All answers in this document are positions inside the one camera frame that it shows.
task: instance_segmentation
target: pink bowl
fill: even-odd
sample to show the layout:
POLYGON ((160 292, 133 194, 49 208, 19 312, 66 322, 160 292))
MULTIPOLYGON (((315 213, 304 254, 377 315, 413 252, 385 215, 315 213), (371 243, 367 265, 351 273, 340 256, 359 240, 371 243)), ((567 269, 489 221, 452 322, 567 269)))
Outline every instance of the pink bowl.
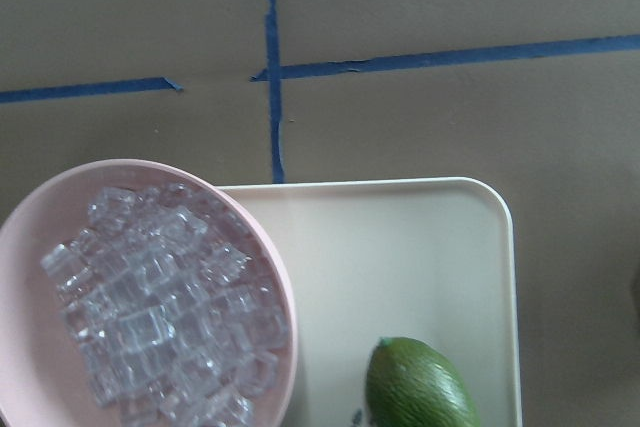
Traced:
POLYGON ((176 181, 214 193, 244 218, 273 268, 291 333, 276 352, 276 385, 256 401, 255 425, 281 423, 293 389, 298 332, 291 283, 273 242, 241 205, 207 182, 155 162, 114 159, 82 165, 45 182, 0 230, 0 410, 9 426, 120 425, 117 409, 94 403, 81 355, 60 320, 54 290, 39 263, 87 224, 86 205, 100 188, 139 189, 176 181))

